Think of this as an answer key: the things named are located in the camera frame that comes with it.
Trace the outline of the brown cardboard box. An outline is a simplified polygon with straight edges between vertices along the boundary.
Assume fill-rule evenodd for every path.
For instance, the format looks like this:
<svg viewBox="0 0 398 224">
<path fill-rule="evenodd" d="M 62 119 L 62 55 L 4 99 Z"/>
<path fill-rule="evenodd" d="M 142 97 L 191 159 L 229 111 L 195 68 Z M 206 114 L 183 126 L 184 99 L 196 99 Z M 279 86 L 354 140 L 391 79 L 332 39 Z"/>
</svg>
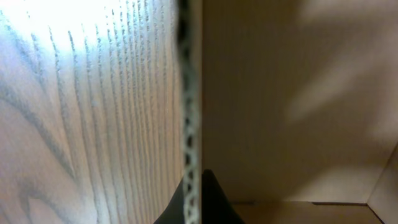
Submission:
<svg viewBox="0 0 398 224">
<path fill-rule="evenodd" d="M 201 153 L 243 223 L 397 222 L 397 1 L 192 1 Z"/>
</svg>

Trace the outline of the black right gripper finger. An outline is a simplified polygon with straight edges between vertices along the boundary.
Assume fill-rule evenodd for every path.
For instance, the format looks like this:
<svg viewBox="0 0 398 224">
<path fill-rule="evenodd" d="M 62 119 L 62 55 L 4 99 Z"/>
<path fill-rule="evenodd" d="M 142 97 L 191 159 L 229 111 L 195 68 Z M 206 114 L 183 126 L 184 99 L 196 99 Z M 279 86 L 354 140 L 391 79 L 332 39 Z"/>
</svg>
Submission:
<svg viewBox="0 0 398 224">
<path fill-rule="evenodd" d="M 202 173 L 202 223 L 203 224 L 244 224 L 223 192 L 212 170 Z M 166 209 L 155 224 L 184 224 L 183 187 L 179 183 Z"/>
</svg>

